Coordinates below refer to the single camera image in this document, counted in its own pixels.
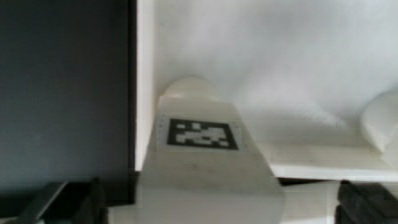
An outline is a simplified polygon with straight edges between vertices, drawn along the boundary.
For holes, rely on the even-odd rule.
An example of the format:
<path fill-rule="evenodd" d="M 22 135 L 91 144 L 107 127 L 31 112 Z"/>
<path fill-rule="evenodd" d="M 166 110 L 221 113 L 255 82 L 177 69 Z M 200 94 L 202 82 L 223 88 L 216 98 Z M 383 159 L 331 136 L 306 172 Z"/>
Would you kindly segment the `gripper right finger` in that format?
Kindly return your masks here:
<path fill-rule="evenodd" d="M 398 197 L 381 183 L 344 180 L 338 201 L 353 224 L 398 224 Z"/>

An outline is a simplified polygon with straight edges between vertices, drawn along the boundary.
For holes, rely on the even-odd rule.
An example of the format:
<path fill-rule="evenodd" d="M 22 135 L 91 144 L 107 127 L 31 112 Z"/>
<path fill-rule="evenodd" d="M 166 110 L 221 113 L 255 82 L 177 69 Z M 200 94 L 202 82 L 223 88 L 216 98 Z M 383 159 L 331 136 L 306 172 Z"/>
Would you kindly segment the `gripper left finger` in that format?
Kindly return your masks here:
<path fill-rule="evenodd" d="M 109 224 L 100 179 L 52 182 L 19 215 L 15 224 Z"/>

